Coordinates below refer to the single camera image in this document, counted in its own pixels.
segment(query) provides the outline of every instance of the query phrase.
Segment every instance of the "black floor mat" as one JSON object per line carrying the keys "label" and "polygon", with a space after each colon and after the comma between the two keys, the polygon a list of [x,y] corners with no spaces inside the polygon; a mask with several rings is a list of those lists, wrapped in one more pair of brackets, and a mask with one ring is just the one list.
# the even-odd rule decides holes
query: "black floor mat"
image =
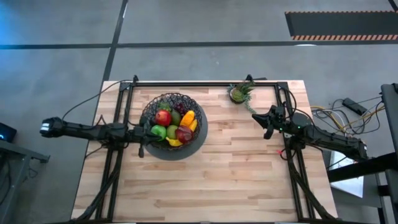
{"label": "black floor mat", "polygon": [[397,40],[398,12],[285,12],[294,40]]}

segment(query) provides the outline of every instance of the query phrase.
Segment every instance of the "small potted plant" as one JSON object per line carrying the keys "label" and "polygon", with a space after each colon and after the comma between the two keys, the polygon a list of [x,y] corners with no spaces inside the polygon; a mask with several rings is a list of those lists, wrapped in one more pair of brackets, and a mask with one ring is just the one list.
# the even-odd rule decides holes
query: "small potted plant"
{"label": "small potted plant", "polygon": [[244,103],[245,107],[252,113],[256,112],[250,107],[249,101],[251,100],[250,92],[254,89],[253,81],[243,81],[237,85],[229,84],[228,93],[229,98],[235,104]]}

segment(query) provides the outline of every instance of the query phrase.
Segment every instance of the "butcher block tabletop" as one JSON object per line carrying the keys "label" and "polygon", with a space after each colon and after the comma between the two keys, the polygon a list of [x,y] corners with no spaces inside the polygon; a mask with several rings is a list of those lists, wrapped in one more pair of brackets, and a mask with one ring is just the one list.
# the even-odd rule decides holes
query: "butcher block tabletop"
{"label": "butcher block tabletop", "polygon": [[[285,82],[297,99],[297,108],[311,114],[304,82]],[[103,89],[113,83],[104,82]],[[100,96],[95,123],[101,115],[107,123],[113,121],[118,90],[116,84]],[[277,152],[284,148],[282,134],[274,132],[270,140],[263,139],[264,130],[243,104],[230,101],[226,87],[134,87],[130,122],[138,123],[146,104],[163,93],[188,95],[203,108],[207,138],[194,155],[180,161],[163,161],[147,151],[139,158],[139,145],[130,144],[123,154],[114,222],[297,221],[287,162]],[[257,113],[268,112],[276,105],[274,87],[255,87],[250,105]],[[98,142],[90,142],[87,154],[99,147]],[[85,160],[72,218],[81,215],[98,193],[106,150]],[[303,157],[312,192],[337,217],[321,152],[307,146]],[[301,190],[300,198],[308,217]]]}

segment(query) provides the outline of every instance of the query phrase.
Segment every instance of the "apple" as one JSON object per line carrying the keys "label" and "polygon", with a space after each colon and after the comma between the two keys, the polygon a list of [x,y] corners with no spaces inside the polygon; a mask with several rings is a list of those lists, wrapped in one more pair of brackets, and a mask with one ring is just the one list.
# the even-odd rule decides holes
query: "apple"
{"label": "apple", "polygon": [[157,141],[163,141],[166,138],[166,128],[160,125],[155,125],[150,129],[152,134],[156,134],[160,137],[162,137],[162,139],[157,140]]}
{"label": "apple", "polygon": [[175,135],[180,142],[185,144],[192,139],[193,132],[186,126],[179,126],[177,130],[175,130]]}
{"label": "apple", "polygon": [[161,126],[168,126],[172,122],[172,115],[167,110],[158,110],[155,115],[155,122]]}

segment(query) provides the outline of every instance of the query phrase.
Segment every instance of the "gray floor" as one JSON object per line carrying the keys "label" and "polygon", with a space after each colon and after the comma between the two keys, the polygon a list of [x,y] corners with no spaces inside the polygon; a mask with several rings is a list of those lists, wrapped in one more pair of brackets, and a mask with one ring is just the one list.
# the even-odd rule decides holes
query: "gray floor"
{"label": "gray floor", "polygon": [[[111,43],[121,0],[1,0],[0,44]],[[120,36],[128,42],[290,40],[284,11],[391,10],[387,0],[130,0]],[[19,196],[12,223],[69,219],[87,142],[45,139],[44,118],[63,116],[101,86],[108,49],[0,50],[0,122],[18,129],[16,144],[51,154]],[[337,98],[360,101],[398,82],[398,45],[119,49],[110,80],[230,80],[254,77],[305,80],[311,105]],[[364,104],[375,105],[378,101]],[[67,119],[91,123],[96,101]],[[386,117],[361,136],[369,154],[392,152]],[[376,127],[373,121],[369,129]],[[374,208],[346,203],[334,192],[339,217],[377,223]]]}

